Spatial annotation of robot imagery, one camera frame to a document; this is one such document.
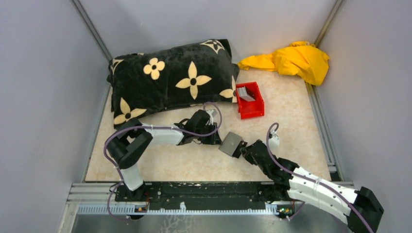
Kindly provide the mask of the grey leather card holder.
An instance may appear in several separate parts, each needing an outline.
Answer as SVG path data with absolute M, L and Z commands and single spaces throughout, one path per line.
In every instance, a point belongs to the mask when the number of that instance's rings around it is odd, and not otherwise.
M 235 151 L 237 150 L 239 144 L 242 142 L 242 137 L 234 132 L 229 132 L 224 138 L 222 144 L 219 146 L 218 150 L 221 152 L 234 157 Z

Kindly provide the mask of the black credit card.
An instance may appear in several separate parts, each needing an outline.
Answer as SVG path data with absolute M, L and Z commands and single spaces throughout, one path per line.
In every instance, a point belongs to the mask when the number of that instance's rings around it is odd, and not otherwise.
M 232 153 L 232 157 L 234 158 L 240 158 L 240 156 L 242 155 L 242 149 L 245 148 L 247 146 L 247 142 L 245 141 L 240 141 L 239 144 L 237 145 L 237 147 L 234 149 L 233 153 Z

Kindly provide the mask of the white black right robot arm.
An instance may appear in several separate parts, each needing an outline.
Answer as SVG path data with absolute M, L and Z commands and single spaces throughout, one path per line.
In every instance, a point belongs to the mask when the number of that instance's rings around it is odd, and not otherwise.
M 384 209 L 372 190 L 322 179 L 295 162 L 269 154 L 261 140 L 241 148 L 240 154 L 274 182 L 260 191 L 263 201 L 300 200 L 333 215 L 354 233 L 377 232 Z

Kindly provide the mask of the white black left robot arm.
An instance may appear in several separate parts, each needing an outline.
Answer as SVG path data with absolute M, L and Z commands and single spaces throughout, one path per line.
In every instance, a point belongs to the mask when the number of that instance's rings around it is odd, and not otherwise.
M 103 152 L 116 166 L 127 187 L 126 194 L 134 201 L 143 199 L 146 194 L 137 162 L 150 145 L 181 146 L 194 140 L 204 145 L 220 145 L 220 124 L 214 120 L 217 113 L 215 109 L 198 110 L 191 118 L 169 126 L 143 124 L 137 119 L 122 125 L 106 140 Z

